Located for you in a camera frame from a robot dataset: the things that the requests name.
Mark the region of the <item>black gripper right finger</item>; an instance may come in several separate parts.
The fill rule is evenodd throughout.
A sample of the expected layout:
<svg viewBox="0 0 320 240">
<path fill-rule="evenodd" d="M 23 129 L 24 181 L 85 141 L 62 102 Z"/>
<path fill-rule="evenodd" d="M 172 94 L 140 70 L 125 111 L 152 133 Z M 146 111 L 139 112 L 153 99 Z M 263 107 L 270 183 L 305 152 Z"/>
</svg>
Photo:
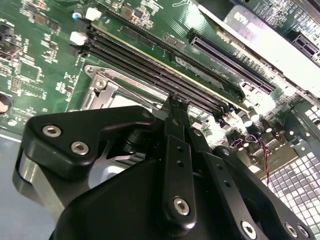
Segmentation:
<svg viewBox="0 0 320 240">
<path fill-rule="evenodd" d="M 197 221 L 186 240 L 312 240 L 312 231 L 233 153 L 211 149 L 191 127 L 187 102 L 179 105 L 187 127 L 195 177 Z"/>
</svg>

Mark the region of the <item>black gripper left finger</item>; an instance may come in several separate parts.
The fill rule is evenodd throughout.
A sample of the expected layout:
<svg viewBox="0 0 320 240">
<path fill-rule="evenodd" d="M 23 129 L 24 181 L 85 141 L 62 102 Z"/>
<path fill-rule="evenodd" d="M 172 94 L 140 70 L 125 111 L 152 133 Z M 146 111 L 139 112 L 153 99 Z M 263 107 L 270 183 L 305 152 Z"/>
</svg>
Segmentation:
<svg viewBox="0 0 320 240">
<path fill-rule="evenodd" d="M 77 197 L 139 163 L 162 167 L 160 216 L 169 230 L 197 222 L 192 152 L 180 103 L 169 96 L 150 112 L 140 105 L 40 115 L 22 135 L 15 172 L 22 192 L 57 224 Z"/>
</svg>

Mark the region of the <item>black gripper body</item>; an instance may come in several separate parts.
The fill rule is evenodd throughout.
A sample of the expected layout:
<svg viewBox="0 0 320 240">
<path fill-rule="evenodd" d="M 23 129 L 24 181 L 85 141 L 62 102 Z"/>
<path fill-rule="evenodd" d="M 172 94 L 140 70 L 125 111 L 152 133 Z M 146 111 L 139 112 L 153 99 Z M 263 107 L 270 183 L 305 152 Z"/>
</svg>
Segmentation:
<svg viewBox="0 0 320 240">
<path fill-rule="evenodd" d="M 138 163 L 74 199 L 55 226 L 53 240 L 172 240 L 161 213 L 162 166 Z M 196 224 L 184 240 L 234 240 L 213 188 L 193 175 Z"/>
</svg>

